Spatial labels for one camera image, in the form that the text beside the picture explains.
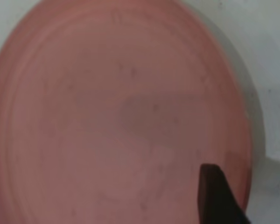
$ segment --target dark spot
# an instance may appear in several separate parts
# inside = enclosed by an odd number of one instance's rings
[[[166,189],[166,182],[162,182],[155,193],[155,199],[157,200],[160,199],[164,195],[165,189]]]
[[[43,89],[45,91],[47,91],[48,90],[48,81],[47,81],[47,79],[42,78],[42,84],[43,84]]]
[[[206,79],[207,79],[207,76],[202,76],[202,77],[200,78],[200,80],[201,80],[202,83],[205,83]]]
[[[147,221],[148,221],[148,217],[145,215],[145,216],[142,217],[142,220],[143,220],[144,222],[147,222]]]
[[[76,216],[77,216],[77,212],[76,212],[75,209],[72,209],[72,210],[71,210],[71,216],[72,216],[72,217],[76,217]]]
[[[159,174],[164,173],[164,166],[162,164],[158,166],[158,172]]]
[[[141,211],[145,212],[147,211],[147,203],[146,202],[140,202],[139,204]]]
[[[151,141],[149,142],[149,154],[151,155],[154,152],[154,143]]]
[[[157,104],[154,104],[154,106],[153,106],[153,112],[158,112],[159,109],[160,109],[160,106],[157,105]]]
[[[68,88],[67,88],[67,89],[68,89],[69,91],[71,91],[71,90],[73,90],[73,88],[74,88],[74,84],[73,84],[73,83],[71,83],[71,84],[69,84],[69,86],[68,86]]]
[[[176,125],[178,125],[178,124],[179,124],[179,119],[178,119],[178,118],[174,118],[174,119],[173,119],[173,122],[174,122]]]
[[[117,65],[118,65],[119,71],[122,71],[124,69],[124,66],[122,63],[118,62]]]
[[[132,70],[131,70],[131,78],[132,79],[135,79],[136,78],[136,76],[137,76],[137,69],[135,69],[135,68],[132,68]]]
[[[111,12],[111,18],[112,18],[113,23],[115,23],[115,24],[122,23],[122,14],[118,9],[114,9]]]

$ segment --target black object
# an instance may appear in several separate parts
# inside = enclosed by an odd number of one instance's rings
[[[200,168],[198,209],[200,224],[250,223],[217,165],[203,164]]]

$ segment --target white surface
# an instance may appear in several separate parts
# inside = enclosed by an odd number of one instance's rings
[[[0,0],[0,48],[39,0]],[[223,46],[250,115],[254,173],[248,216],[280,224],[280,0],[185,0]]]

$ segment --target plastic dish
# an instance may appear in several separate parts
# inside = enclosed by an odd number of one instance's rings
[[[0,53],[0,224],[198,224],[201,163],[244,209],[233,74],[170,0],[45,0]]]

